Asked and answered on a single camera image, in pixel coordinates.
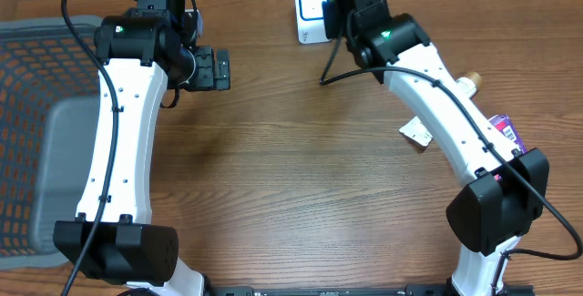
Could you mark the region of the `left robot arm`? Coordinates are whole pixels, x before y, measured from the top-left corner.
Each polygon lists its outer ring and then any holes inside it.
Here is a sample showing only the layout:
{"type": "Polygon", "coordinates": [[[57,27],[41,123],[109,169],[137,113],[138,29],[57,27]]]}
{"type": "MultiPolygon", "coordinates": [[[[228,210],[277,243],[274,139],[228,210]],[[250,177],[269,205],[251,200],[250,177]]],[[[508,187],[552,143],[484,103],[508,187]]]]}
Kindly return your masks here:
{"type": "Polygon", "coordinates": [[[152,221],[150,169],[164,94],[229,89],[229,54],[198,44],[195,0],[134,1],[83,45],[99,78],[95,145],[75,217],[56,223],[53,241],[74,274],[129,295],[208,295],[210,280],[180,259],[175,229],[152,221]]]}

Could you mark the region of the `purple snack package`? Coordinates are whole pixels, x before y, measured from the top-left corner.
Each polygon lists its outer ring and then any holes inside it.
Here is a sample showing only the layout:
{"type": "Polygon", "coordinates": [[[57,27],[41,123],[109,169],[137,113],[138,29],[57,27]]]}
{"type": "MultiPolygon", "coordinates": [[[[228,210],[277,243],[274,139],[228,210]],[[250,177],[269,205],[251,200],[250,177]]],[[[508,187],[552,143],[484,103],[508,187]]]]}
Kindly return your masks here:
{"type": "Polygon", "coordinates": [[[494,115],[488,121],[506,138],[514,142],[522,153],[527,153],[527,147],[508,115],[494,115]]]}

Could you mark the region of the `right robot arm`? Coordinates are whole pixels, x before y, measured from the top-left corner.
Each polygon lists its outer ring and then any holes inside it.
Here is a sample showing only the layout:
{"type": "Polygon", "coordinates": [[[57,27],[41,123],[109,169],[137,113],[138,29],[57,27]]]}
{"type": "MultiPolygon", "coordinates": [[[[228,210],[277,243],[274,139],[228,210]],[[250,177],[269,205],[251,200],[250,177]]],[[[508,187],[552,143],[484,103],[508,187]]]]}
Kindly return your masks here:
{"type": "Polygon", "coordinates": [[[446,209],[461,242],[444,295],[531,295],[503,282],[511,250],[543,212],[549,164],[499,131],[448,72],[429,35],[386,0],[326,0],[327,37],[411,108],[445,153],[461,191],[446,209]]]}

